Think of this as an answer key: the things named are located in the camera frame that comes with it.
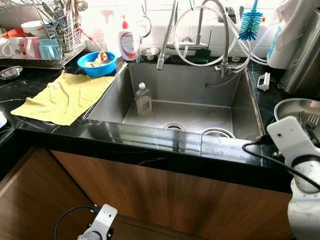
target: pink mug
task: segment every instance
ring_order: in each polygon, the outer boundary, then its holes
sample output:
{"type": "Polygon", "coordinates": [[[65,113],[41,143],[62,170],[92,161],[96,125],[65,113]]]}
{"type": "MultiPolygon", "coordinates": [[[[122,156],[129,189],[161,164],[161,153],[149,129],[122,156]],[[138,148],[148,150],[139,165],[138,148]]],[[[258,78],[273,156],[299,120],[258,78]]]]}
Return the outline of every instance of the pink mug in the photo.
{"type": "Polygon", "coordinates": [[[27,36],[24,38],[25,55],[27,59],[41,59],[38,47],[38,36],[27,36]]]}

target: yellow cloth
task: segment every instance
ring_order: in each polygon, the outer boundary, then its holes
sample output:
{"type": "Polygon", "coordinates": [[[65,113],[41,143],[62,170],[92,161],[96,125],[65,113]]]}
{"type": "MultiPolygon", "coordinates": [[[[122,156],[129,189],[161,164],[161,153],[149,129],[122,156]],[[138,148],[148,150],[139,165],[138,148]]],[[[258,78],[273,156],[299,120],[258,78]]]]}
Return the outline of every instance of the yellow cloth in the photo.
{"type": "Polygon", "coordinates": [[[114,79],[113,76],[91,78],[63,72],[11,114],[69,126],[99,100],[114,79]]]}

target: wooden cabinet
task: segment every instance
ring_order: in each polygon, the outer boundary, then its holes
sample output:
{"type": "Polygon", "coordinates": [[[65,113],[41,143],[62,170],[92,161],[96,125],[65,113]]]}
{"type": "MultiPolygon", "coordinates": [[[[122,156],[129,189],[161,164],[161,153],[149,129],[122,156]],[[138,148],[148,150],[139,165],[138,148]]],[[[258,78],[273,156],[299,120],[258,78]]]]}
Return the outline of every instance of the wooden cabinet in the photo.
{"type": "MultiPolygon", "coordinates": [[[[92,205],[44,149],[17,166],[0,182],[0,240],[51,240],[61,214],[78,205],[92,205]]],[[[77,239],[92,216],[88,209],[66,216],[58,240],[77,239]]]]}
{"type": "Polygon", "coordinates": [[[292,236],[290,194],[52,152],[94,203],[107,203],[121,215],[212,240],[292,236]]]}

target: faucet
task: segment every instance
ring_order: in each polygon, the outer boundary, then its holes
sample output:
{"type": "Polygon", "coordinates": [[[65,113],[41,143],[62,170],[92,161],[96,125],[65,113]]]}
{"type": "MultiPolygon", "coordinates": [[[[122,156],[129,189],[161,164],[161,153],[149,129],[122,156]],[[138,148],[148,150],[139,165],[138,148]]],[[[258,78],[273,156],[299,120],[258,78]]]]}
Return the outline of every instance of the faucet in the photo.
{"type": "MultiPolygon", "coordinates": [[[[217,72],[220,72],[220,77],[223,78],[225,76],[225,73],[228,71],[228,50],[229,50],[229,25],[228,25],[228,19],[227,19],[227,14],[224,6],[219,2],[219,0],[204,0],[202,5],[204,6],[208,1],[213,1],[219,8],[221,14],[222,14],[222,19],[223,19],[223,24],[224,24],[224,51],[223,51],[223,59],[222,63],[220,66],[216,66],[214,69],[217,72]]],[[[169,24],[167,27],[167,30],[164,35],[164,40],[162,44],[162,48],[159,54],[159,58],[156,64],[156,69],[162,70],[164,68],[164,63],[165,63],[165,51],[167,48],[168,44],[168,39],[170,35],[170,31],[172,29],[172,24],[173,24],[173,19],[175,15],[177,14],[177,0],[173,1],[172,5],[172,12],[171,12],[171,17],[169,20],[169,24]]],[[[204,10],[200,9],[200,14],[199,14],[199,21],[198,21],[198,28],[197,28],[197,34],[195,38],[195,42],[185,42],[184,44],[180,44],[179,47],[189,47],[188,49],[203,49],[203,48],[208,48],[209,44],[203,44],[201,43],[201,28],[202,28],[202,20],[203,20],[203,15],[204,15],[204,10]]]]}

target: stainless steel sink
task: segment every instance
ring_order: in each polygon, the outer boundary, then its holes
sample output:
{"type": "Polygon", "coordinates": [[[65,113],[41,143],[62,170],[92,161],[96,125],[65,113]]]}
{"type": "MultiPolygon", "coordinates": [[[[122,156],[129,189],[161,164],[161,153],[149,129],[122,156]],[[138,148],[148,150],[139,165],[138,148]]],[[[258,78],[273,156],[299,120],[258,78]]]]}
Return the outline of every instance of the stainless steel sink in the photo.
{"type": "Polygon", "coordinates": [[[125,63],[87,118],[197,134],[219,128],[254,140],[262,129],[255,106],[246,72],[221,79],[212,67],[166,64],[159,71],[152,63],[125,63]],[[137,113],[141,82],[151,90],[150,116],[137,113]]]}

